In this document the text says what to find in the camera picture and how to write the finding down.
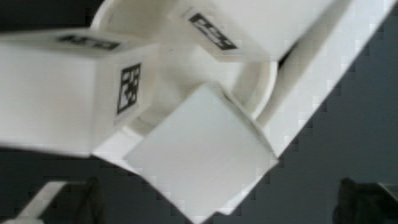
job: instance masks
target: white surface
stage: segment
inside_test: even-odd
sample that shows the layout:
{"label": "white surface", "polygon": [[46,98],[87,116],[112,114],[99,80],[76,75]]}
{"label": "white surface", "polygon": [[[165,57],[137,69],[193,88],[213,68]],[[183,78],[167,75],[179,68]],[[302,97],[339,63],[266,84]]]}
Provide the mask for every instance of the white surface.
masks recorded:
{"label": "white surface", "polygon": [[233,93],[250,116],[256,118],[265,108],[277,75],[277,62],[220,63],[192,40],[188,34],[167,19],[177,0],[106,0],[96,14],[92,29],[138,36],[158,42],[160,69],[158,89],[153,106],[140,116],[147,130],[176,109],[192,88],[217,81]]}
{"label": "white surface", "polygon": [[256,124],[217,85],[195,90],[126,162],[201,223],[277,163]]}
{"label": "white surface", "polygon": [[337,0],[282,66],[257,122],[277,156],[339,82],[394,0]]}
{"label": "white surface", "polygon": [[[78,34],[121,42],[105,51],[58,42]],[[90,30],[32,32],[0,37],[0,143],[87,157],[151,103],[153,45]],[[137,106],[117,115],[121,70],[142,63]]]}
{"label": "white surface", "polygon": [[[179,0],[170,18],[183,32],[218,60],[279,61],[334,0]],[[222,51],[199,30],[186,14],[199,12],[222,31],[240,54]]]}

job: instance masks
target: black floor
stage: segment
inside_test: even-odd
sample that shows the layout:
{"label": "black floor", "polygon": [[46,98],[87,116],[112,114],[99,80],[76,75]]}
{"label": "black floor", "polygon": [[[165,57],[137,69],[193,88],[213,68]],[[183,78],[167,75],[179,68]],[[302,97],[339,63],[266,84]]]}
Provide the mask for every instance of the black floor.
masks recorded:
{"label": "black floor", "polygon": [[[87,26],[99,1],[0,1],[0,31]],[[103,184],[108,224],[183,224],[140,177],[98,159],[0,151],[0,220],[48,180]],[[398,8],[313,116],[282,164],[217,224],[330,224],[341,178],[398,183]]]}

